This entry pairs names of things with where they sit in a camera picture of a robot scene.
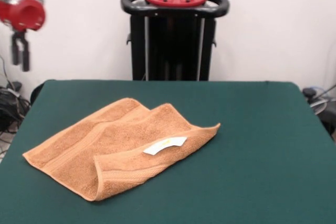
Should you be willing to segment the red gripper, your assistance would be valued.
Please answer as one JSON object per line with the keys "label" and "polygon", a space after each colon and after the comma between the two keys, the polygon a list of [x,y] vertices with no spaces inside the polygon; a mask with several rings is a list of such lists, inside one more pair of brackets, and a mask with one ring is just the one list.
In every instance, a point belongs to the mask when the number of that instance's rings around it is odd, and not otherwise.
{"label": "red gripper", "polygon": [[[46,12],[40,0],[1,0],[1,22],[7,26],[11,26],[13,30],[25,31],[39,30],[43,27],[46,20]],[[17,32],[12,34],[12,63],[19,65],[19,49]],[[21,42],[22,51],[22,70],[28,72],[30,70],[30,52],[29,42],[25,37],[26,33],[22,33]]]}

